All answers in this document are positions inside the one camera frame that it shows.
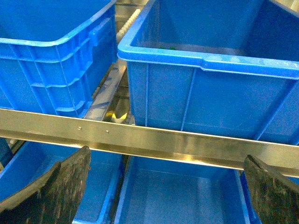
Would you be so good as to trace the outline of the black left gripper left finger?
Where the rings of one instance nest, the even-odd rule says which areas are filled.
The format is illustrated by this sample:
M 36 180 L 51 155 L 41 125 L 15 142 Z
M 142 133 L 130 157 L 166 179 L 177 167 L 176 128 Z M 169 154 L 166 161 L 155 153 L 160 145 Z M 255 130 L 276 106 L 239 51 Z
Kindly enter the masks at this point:
M 2 224 L 71 224 L 86 189 L 88 146 L 56 162 L 49 171 L 0 203 Z

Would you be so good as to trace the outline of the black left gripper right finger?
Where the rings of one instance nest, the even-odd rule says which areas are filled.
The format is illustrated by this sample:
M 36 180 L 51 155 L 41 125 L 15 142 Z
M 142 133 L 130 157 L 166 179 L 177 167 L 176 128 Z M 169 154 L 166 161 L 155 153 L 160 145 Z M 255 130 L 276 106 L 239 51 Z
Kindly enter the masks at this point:
M 299 222 L 299 185 L 251 154 L 243 170 L 250 203 L 263 224 Z

